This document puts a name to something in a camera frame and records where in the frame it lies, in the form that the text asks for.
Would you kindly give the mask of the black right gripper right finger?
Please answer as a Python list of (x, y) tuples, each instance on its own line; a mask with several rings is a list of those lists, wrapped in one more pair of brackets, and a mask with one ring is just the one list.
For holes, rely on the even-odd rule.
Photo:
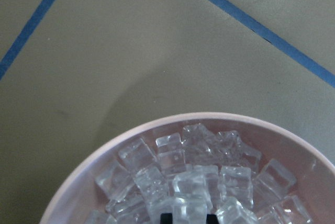
[(218, 224), (218, 219), (215, 214), (207, 214), (206, 224)]

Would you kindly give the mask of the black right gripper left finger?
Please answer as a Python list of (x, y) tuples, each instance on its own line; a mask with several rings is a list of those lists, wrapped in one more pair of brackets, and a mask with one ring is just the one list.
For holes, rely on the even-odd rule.
[(173, 224), (172, 213), (162, 213), (160, 215), (160, 224)]

